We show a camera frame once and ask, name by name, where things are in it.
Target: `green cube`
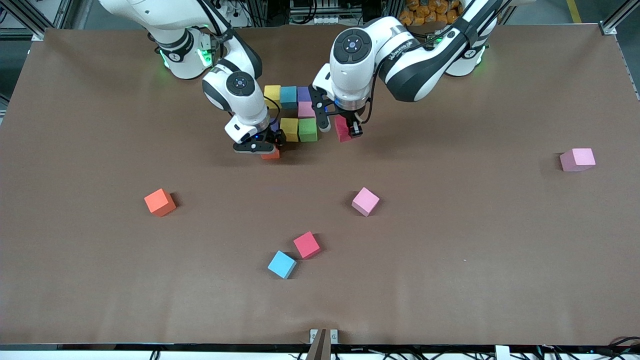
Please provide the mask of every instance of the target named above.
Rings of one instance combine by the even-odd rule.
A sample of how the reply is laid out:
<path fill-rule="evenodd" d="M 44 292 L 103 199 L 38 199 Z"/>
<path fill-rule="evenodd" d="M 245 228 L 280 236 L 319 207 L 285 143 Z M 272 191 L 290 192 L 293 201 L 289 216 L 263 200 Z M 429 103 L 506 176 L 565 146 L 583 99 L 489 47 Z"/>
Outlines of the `green cube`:
<path fill-rule="evenodd" d="M 316 126 L 316 120 L 300 119 L 298 121 L 298 136 L 301 142 L 316 142 L 318 141 L 318 128 Z"/>

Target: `orange cube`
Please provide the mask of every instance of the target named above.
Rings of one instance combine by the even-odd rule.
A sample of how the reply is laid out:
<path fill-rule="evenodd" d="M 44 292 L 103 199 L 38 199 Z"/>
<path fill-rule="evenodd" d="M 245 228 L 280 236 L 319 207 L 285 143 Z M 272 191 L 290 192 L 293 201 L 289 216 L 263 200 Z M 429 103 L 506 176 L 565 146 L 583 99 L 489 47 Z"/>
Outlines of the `orange cube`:
<path fill-rule="evenodd" d="M 145 202 L 151 214 L 163 217 L 175 210 L 175 203 L 166 191 L 158 189 L 145 197 Z"/>
<path fill-rule="evenodd" d="M 260 155 L 260 157 L 262 159 L 265 159 L 265 160 L 280 159 L 280 149 L 278 149 L 278 147 L 276 147 L 276 152 L 274 152 L 273 154 L 262 154 L 262 155 Z"/>

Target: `yellow floor line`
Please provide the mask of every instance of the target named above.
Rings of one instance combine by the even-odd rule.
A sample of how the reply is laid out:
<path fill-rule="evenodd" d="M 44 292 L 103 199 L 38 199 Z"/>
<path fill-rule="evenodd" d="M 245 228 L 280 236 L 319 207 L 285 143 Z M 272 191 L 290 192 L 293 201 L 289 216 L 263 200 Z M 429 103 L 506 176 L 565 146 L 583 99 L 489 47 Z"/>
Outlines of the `yellow floor line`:
<path fill-rule="evenodd" d="M 578 6 L 575 5 L 575 0 L 566 0 L 566 4 L 569 6 L 569 12 L 571 13 L 571 19 L 574 24 L 580 24 L 582 19 L 580 18 L 580 13 L 578 12 Z"/>

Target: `table surface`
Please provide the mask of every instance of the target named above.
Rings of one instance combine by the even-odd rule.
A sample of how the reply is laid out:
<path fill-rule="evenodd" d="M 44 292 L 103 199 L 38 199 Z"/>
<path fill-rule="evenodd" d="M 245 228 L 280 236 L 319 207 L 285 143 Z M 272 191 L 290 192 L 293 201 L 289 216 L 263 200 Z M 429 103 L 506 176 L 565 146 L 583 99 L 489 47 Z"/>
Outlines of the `table surface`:
<path fill-rule="evenodd" d="M 306 85 L 340 27 L 242 31 Z M 34 43 L 0 131 L 0 342 L 604 344 L 637 334 L 640 104 L 596 25 L 498 27 L 363 137 L 233 153 L 200 81 L 143 31 Z M 559 169 L 592 147 L 598 165 Z M 365 218 L 349 206 L 381 197 Z M 158 188 L 179 208 L 152 216 Z M 267 271 L 312 231 L 323 251 Z"/>

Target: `gray floor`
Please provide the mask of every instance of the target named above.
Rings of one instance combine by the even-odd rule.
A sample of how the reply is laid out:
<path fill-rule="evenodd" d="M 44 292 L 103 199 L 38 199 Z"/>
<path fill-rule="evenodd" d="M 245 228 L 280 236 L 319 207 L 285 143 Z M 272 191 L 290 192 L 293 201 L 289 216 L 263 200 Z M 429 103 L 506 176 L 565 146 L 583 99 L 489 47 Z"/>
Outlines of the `gray floor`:
<path fill-rule="evenodd" d="M 624 0 L 575 0 L 583 22 L 606 18 Z M 508 24 L 570 24 L 572 17 L 566 0 L 537 0 L 520 6 Z M 86 29 L 140 29 L 135 22 L 108 13 L 98 1 L 88 12 Z M 640 83 L 640 10 L 618 27 L 618 42 L 630 72 Z M 31 42 L 0 41 L 0 93 L 11 96 Z"/>

